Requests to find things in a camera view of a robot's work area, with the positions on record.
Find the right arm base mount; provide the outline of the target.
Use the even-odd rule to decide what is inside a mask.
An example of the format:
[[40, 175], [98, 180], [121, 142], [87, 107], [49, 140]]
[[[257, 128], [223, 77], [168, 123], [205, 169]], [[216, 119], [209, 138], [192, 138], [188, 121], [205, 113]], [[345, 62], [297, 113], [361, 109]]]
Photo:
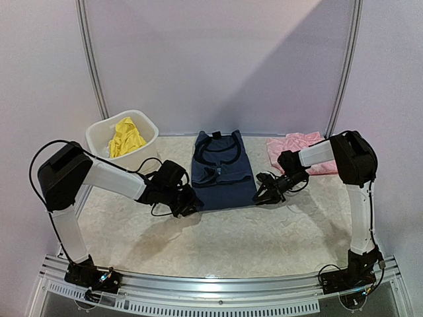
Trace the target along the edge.
[[370, 285], [364, 295], [372, 293], [381, 284], [385, 274], [385, 260], [379, 248], [359, 255], [348, 250], [348, 265], [341, 269], [328, 264], [317, 274], [324, 294], [338, 293]]

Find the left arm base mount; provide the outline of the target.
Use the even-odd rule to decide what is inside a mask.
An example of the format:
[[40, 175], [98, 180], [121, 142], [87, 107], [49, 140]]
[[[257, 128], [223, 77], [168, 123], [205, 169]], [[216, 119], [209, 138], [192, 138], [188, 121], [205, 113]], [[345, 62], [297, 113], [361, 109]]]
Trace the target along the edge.
[[89, 256], [83, 262], [70, 263], [64, 281], [91, 291], [117, 294], [122, 278], [123, 275], [112, 267], [96, 266]]

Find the dark blue garment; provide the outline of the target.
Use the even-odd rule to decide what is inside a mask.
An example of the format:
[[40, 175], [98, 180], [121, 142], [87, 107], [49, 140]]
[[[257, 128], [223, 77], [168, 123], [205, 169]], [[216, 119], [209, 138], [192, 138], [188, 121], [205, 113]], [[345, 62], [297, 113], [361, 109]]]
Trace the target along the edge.
[[240, 131], [227, 135], [199, 132], [191, 163], [191, 186], [204, 212], [254, 205], [254, 174]]

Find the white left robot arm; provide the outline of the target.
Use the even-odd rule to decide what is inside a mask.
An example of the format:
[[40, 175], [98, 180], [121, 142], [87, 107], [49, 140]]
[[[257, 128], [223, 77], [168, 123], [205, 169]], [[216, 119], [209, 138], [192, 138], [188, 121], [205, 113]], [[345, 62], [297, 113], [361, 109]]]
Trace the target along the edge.
[[98, 281], [97, 270], [85, 262], [89, 253], [79, 226], [93, 188], [150, 207], [165, 205], [176, 218], [187, 217], [203, 206], [190, 186], [187, 171], [171, 160], [154, 158], [158, 169], [144, 174], [140, 168], [128, 170], [95, 156], [75, 141], [58, 139], [42, 149], [52, 145], [61, 148], [40, 165], [31, 186], [48, 212], [65, 257], [74, 265], [74, 278], [85, 287]]

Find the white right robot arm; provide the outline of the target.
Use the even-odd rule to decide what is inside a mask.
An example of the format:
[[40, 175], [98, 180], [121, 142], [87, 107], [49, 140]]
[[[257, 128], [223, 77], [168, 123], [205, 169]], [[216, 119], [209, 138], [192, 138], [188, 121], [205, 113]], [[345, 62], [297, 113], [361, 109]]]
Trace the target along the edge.
[[334, 161], [338, 176], [346, 186], [352, 216], [352, 239], [348, 251], [348, 269], [342, 282], [357, 287], [367, 277], [367, 268], [382, 260], [373, 232], [373, 184], [378, 167], [377, 155], [358, 131], [343, 131], [299, 151], [283, 151], [278, 164], [281, 176], [270, 172], [256, 175], [260, 187], [253, 196], [255, 205], [284, 202], [286, 192], [309, 181], [308, 170], [317, 164]]

